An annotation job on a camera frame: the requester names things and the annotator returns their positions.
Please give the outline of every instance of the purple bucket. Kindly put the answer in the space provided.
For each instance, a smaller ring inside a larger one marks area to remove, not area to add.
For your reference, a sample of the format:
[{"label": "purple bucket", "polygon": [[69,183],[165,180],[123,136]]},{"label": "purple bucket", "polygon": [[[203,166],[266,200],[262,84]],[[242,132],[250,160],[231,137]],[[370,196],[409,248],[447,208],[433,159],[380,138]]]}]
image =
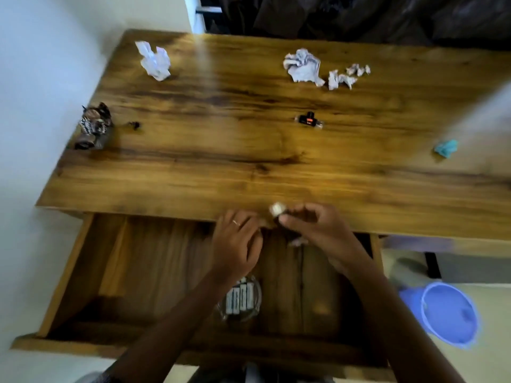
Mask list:
[{"label": "purple bucket", "polygon": [[468,348],[474,342],[479,318],[474,303],[461,290],[434,282],[401,290],[399,296],[426,332],[458,348]]}]

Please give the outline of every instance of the teal crumpled wrapper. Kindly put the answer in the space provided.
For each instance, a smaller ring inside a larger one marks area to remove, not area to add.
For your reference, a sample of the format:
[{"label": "teal crumpled wrapper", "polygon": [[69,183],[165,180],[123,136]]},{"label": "teal crumpled wrapper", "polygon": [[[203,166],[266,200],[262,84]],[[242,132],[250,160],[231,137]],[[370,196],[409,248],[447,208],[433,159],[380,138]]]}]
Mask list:
[{"label": "teal crumpled wrapper", "polygon": [[450,140],[439,143],[434,150],[442,157],[449,158],[451,154],[458,150],[458,141]]}]

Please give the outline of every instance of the open drawer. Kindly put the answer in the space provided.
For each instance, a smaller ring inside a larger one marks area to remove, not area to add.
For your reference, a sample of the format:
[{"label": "open drawer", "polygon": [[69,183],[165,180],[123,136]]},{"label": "open drawer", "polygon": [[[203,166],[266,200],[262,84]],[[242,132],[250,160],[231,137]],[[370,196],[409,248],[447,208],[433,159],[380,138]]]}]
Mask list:
[{"label": "open drawer", "polygon": [[[213,227],[87,214],[39,332],[17,338],[13,348],[120,356],[208,271]],[[259,315],[246,323],[223,322],[213,311],[178,362],[252,360],[339,377],[346,366],[386,367],[346,278],[317,249],[289,248],[277,230],[263,234],[252,272],[262,289]],[[359,239],[381,263],[378,237]]]}]

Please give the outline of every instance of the small paper scrap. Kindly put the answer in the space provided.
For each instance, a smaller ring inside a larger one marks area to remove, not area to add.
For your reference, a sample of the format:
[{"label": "small paper scrap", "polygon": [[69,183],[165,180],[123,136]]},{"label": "small paper scrap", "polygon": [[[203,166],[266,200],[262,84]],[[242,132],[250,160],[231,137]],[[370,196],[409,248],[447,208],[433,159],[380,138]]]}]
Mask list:
[{"label": "small paper scrap", "polygon": [[352,76],[355,73],[357,74],[357,76],[362,76],[362,75],[364,75],[364,73],[370,74],[371,69],[369,68],[369,66],[367,64],[365,65],[365,67],[360,67],[360,65],[358,63],[354,63],[351,65],[351,67],[348,67],[346,69],[346,74],[348,74],[349,76]]},{"label": "small paper scrap", "polygon": [[339,87],[339,84],[346,83],[349,89],[352,89],[352,85],[357,81],[357,78],[353,76],[346,76],[344,74],[337,75],[338,70],[333,70],[329,72],[328,76],[328,89],[335,90]]},{"label": "small paper scrap", "polygon": [[146,69],[147,75],[151,75],[158,82],[170,76],[170,59],[167,55],[167,51],[163,48],[156,47],[156,53],[154,53],[151,50],[151,45],[146,41],[137,41],[135,44],[137,45],[140,55],[144,57],[140,61],[140,64]]},{"label": "small paper scrap", "polygon": [[305,48],[296,51],[296,54],[287,54],[284,58],[284,68],[293,78],[293,82],[314,82],[317,87],[324,85],[319,77],[320,61]]},{"label": "small paper scrap", "polygon": [[434,151],[441,155],[442,157],[449,158],[451,154],[458,150],[458,141],[450,140],[447,142],[442,142],[438,144]]}]

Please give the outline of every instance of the person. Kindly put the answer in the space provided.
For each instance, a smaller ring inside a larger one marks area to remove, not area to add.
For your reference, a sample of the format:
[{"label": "person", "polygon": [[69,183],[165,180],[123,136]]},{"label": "person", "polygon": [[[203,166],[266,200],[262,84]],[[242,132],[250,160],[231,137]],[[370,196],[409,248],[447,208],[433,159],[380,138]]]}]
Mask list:
[{"label": "person", "polygon": [[[334,206],[297,205],[279,222],[322,249],[332,266],[352,283],[364,312],[373,318],[374,332],[398,382],[463,382]],[[256,265],[263,247],[259,225],[260,218],[253,212],[225,212],[213,233],[211,270],[96,381],[163,382],[201,322]]]}]

